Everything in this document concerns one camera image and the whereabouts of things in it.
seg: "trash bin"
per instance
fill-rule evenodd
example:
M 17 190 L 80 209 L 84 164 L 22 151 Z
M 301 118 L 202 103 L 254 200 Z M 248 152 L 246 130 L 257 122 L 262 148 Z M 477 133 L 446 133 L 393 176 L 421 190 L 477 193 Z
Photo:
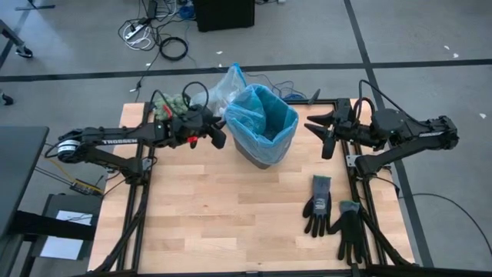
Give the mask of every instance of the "trash bin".
M 227 127 L 238 151 L 260 169 L 287 153 L 299 115 L 263 85 L 249 85 L 226 108 Z

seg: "gray floor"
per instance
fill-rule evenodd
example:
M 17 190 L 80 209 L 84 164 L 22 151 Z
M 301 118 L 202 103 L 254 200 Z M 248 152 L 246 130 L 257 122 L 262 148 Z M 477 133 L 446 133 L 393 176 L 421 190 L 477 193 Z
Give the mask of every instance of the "gray floor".
M 138 12 L 137 0 L 44 0 L 56 9 L 14 12 L 15 0 L 3 0 L 0 18 L 20 36 L 35 58 L 19 58 L 12 49 L 0 76 L 92 72 L 126 72 L 146 69 L 156 52 L 132 51 L 116 30 Z M 372 62 L 416 62 L 492 58 L 492 2 L 432 0 L 352 0 Z M 256 8 L 253 28 L 200 33 L 194 22 L 173 23 L 165 31 L 184 36 L 198 67 L 230 65 L 287 65 L 361 62 L 343 0 L 287 0 L 285 5 Z M 0 38 L 0 47 L 6 44 Z M 158 58 L 152 69 L 194 68 L 190 59 L 167 62 Z M 312 95 L 321 88 L 324 98 L 356 97 L 357 81 L 367 78 L 363 69 L 297 70 L 264 73 L 273 83 L 292 80 L 295 88 Z M 492 94 L 488 81 L 491 65 L 376 69 L 381 90 L 416 118 L 448 115 L 457 124 L 458 146 L 449 152 L 424 152 L 404 160 L 412 191 L 433 192 L 462 205 L 492 240 L 489 182 L 492 146 L 490 118 Z M 159 88 L 176 93 L 190 81 L 213 86 L 220 74 L 156 76 L 144 80 L 140 100 Z M 267 84 L 263 77 L 248 82 Z M 1 125 L 47 125 L 48 137 L 72 128 L 117 125 L 124 103 L 133 102 L 137 77 L 43 82 L 3 82 L 0 88 L 16 104 L 0 107 Z M 40 160 L 41 167 L 55 170 Z M 88 182 L 104 171 L 91 165 L 67 169 Z M 72 194 L 66 187 L 34 174 L 22 200 L 22 209 L 40 212 L 49 193 Z M 452 204 L 427 196 L 416 197 L 434 265 L 456 269 L 492 270 L 492 257 L 471 221 Z M 18 262 L 12 276 L 19 273 Z M 83 273 L 82 262 L 38 259 L 32 276 L 67 276 Z

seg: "wooden table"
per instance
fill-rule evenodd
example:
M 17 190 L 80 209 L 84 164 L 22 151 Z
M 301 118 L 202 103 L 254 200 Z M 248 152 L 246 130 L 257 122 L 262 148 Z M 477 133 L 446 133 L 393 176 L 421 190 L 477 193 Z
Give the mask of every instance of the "wooden table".
M 321 141 L 304 127 L 308 115 L 321 115 L 334 107 L 293 107 L 300 120 L 291 148 L 279 165 L 266 170 L 256 168 L 236 150 L 227 128 L 228 140 L 222 150 L 215 149 L 209 138 L 201 139 L 193 150 L 186 146 L 157 149 L 139 273 L 348 269 L 345 261 L 336 258 L 340 233 L 313 239 L 304 234 L 307 219 L 301 216 L 315 174 L 331 177 L 331 224 L 340 216 L 339 202 L 351 199 L 341 144 L 337 143 L 332 159 L 323 160 Z M 138 125 L 142 112 L 143 104 L 126 104 L 121 125 Z M 370 121 L 365 103 L 361 121 Z M 119 145 L 114 153 L 131 157 L 135 149 L 134 145 Z M 372 153 L 370 149 L 363 152 Z M 387 170 L 379 176 L 391 180 Z M 120 181 L 109 181 L 106 190 Z M 381 231 L 412 262 L 393 186 L 373 179 L 371 189 Z M 89 269 L 100 265 L 119 239 L 128 192 L 128 185 L 120 185 L 105 197 Z M 374 241 L 368 234 L 377 263 Z M 127 267 L 132 246 L 131 240 Z

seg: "bin liner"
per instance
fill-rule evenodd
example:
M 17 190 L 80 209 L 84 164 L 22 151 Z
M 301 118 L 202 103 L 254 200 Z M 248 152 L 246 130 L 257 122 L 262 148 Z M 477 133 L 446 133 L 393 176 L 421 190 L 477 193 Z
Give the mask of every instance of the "bin liner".
M 292 107 L 258 84 L 246 87 L 226 108 L 224 117 L 234 139 L 265 165 L 283 159 L 299 121 Z

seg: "black glove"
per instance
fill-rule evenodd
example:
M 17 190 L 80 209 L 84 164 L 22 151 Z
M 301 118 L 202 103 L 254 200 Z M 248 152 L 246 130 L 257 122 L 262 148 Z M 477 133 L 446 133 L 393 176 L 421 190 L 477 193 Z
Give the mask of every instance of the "black glove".
M 352 246 L 357 263 L 362 263 L 366 256 L 364 249 L 361 218 L 359 215 L 360 204 L 352 201 L 340 202 L 340 218 L 328 230 L 328 234 L 341 230 L 341 242 L 338 249 L 338 259 L 343 260 L 345 249 L 347 250 L 347 264 L 352 265 Z
M 309 218 L 304 232 L 308 234 L 311 231 L 313 238 L 316 238 L 318 233 L 324 236 L 324 230 L 330 227 L 330 180 L 330 177 L 317 175 L 313 177 L 313 197 L 309 199 L 302 211 L 302 216 L 305 219 Z

